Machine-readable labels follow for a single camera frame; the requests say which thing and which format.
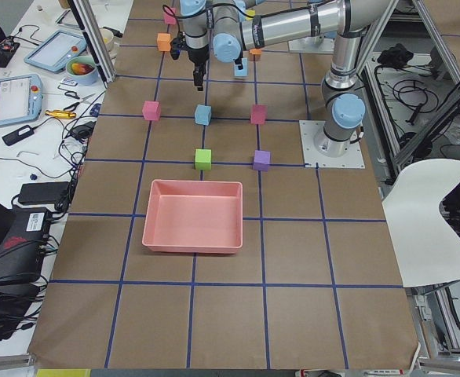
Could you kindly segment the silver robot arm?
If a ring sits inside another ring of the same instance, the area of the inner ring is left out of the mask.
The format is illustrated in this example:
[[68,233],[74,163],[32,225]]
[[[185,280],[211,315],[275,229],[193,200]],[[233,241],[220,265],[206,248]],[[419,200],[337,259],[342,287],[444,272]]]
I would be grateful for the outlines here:
[[203,89],[206,63],[210,51],[221,62],[241,63],[245,45],[239,27],[246,19],[246,10],[259,1],[181,1],[177,17],[178,34],[171,42],[171,57],[188,53],[194,64],[193,80],[199,91]]
[[380,20],[391,7],[389,1],[311,1],[300,8],[265,15],[248,16],[256,1],[182,1],[176,17],[177,36],[170,43],[173,59],[185,51],[194,65],[193,80],[203,90],[206,63],[215,56],[223,63],[243,66],[243,54],[281,42],[301,38],[318,41],[335,33],[330,70],[322,81],[329,118],[313,138],[316,150],[324,156],[343,156],[355,142],[365,109],[352,93],[364,30]]

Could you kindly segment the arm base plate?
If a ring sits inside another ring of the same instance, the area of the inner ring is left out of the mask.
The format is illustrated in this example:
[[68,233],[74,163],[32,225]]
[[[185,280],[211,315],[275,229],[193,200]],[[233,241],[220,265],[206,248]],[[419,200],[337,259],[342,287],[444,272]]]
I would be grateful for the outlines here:
[[300,38],[289,41],[288,47],[292,53],[332,54],[334,39],[322,36]]
[[357,131],[347,141],[337,142],[323,132],[324,121],[300,120],[304,165],[312,168],[364,169]]

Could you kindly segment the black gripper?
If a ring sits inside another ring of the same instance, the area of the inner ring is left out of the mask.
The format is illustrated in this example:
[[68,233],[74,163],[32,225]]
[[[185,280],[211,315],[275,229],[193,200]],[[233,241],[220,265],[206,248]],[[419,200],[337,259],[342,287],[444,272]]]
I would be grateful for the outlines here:
[[171,58],[178,60],[182,51],[188,53],[188,59],[194,64],[192,75],[195,88],[198,91],[203,91],[206,62],[208,61],[207,34],[194,37],[184,32],[179,32],[170,42]]

